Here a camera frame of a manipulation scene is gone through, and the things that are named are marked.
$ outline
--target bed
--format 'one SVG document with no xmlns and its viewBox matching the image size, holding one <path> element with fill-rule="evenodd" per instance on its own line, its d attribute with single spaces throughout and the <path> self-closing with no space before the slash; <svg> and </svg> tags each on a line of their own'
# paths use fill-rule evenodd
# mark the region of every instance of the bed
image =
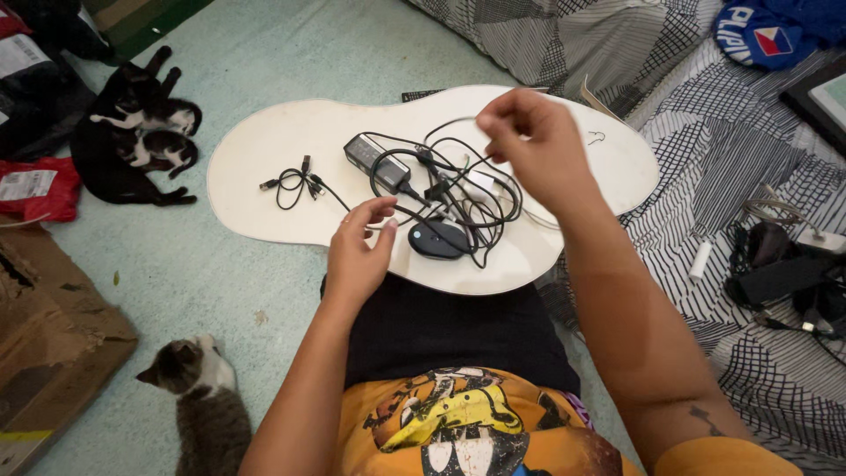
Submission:
<svg viewBox="0 0 846 476">
<path fill-rule="evenodd" d="M 654 279 L 682 313 L 734 408 L 760 442 L 813 474 L 846 473 L 846 368 L 807 334 L 762 328 L 722 290 L 733 224 L 760 183 L 827 231 L 846 233 L 846 162 L 778 100 L 843 56 L 817 52 L 764 74 L 710 38 L 719 0 L 410 0 L 526 85 L 580 100 L 580 82 L 651 143 L 661 179 L 620 217 Z M 795 239 L 805 225 L 789 230 Z M 703 239 L 704 279 L 687 277 Z M 563 255 L 536 281 L 578 332 Z M 785 302 L 773 317 L 801 320 Z M 828 350 L 846 359 L 843 342 Z"/>
<path fill-rule="evenodd" d="M 846 162 L 778 100 L 811 72 L 846 55 L 817 52 L 788 71 L 764 74 L 726 58 L 706 40 L 626 117 L 652 144 L 660 181 L 651 196 L 620 217 L 653 278 L 702 349 L 718 382 L 755 436 L 808 474 L 846 473 L 846 368 L 810 335 L 766 329 L 728 299 L 733 224 L 760 183 L 802 210 L 823 230 L 846 233 Z M 807 225 L 789 229 L 792 238 Z M 705 277 L 687 277 L 696 250 L 713 245 Z M 541 287 L 551 312 L 573 330 L 578 319 L 566 263 Z M 771 309 L 793 327 L 789 302 Z M 846 359 L 843 341 L 828 349 Z"/>
<path fill-rule="evenodd" d="M 526 85 L 623 116 L 711 33 L 720 0 L 408 0 Z"/>
</svg>

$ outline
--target orange t-shirt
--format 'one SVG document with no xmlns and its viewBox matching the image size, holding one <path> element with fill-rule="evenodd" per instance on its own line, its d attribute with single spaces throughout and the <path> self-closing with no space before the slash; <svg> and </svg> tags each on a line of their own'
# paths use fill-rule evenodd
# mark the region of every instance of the orange t-shirt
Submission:
<svg viewBox="0 0 846 476">
<path fill-rule="evenodd" d="M 343 394 L 336 473 L 424 476 L 642 474 L 588 429 L 565 394 L 489 368 L 441 368 Z M 745 440 L 686 441 L 655 475 L 801 475 Z"/>
</svg>

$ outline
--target light blue floor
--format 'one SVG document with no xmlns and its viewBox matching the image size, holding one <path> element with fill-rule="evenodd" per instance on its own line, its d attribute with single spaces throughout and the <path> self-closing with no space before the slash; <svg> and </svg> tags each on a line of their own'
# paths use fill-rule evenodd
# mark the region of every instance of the light blue floor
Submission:
<svg viewBox="0 0 846 476">
<path fill-rule="evenodd" d="M 326 97 L 381 105 L 403 91 L 516 85 L 469 43 L 399 0 L 217 0 L 161 45 L 179 66 L 173 94 L 195 101 L 202 159 L 163 190 L 187 186 L 189 207 L 114 206 L 84 191 L 80 217 L 49 226 L 100 293 L 135 325 L 138 350 L 33 469 L 39 475 L 172 474 L 179 453 L 174 398 L 135 381 L 169 340 L 211 332 L 238 373 L 254 427 L 270 405 L 318 303 L 320 247 L 254 241 L 217 222 L 206 197 L 214 146 L 241 119 L 279 102 Z M 76 62 L 99 91 L 113 69 Z M 115 271 L 120 274 L 113 284 Z M 268 322 L 257 325 L 255 312 Z M 601 434 L 635 454 L 585 348 L 564 336 Z"/>
</svg>

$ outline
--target red package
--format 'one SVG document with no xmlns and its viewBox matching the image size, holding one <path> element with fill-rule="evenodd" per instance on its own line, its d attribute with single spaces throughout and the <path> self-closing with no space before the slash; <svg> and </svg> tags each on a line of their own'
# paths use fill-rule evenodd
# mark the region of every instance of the red package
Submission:
<svg viewBox="0 0 846 476">
<path fill-rule="evenodd" d="M 14 14 L 9 7 L 0 2 L 0 40 L 18 33 L 32 35 L 32 30 L 24 25 L 23 20 Z"/>
<path fill-rule="evenodd" d="M 33 163 L 0 160 L 0 213 L 22 213 L 24 221 L 73 221 L 80 176 L 70 157 Z"/>
</svg>

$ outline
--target black mouse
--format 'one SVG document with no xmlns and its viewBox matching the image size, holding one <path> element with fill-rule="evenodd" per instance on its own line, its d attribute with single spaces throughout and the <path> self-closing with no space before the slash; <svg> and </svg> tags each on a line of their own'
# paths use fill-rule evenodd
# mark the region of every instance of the black mouse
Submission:
<svg viewBox="0 0 846 476">
<path fill-rule="evenodd" d="M 432 228 L 450 242 L 464 249 L 456 249 L 455 246 L 450 245 L 438 236 Z M 434 220 L 429 221 L 428 226 L 422 223 L 412 226 L 409 230 L 409 244 L 414 251 L 432 259 L 459 259 L 470 249 L 467 235 L 461 229 Z"/>
</svg>

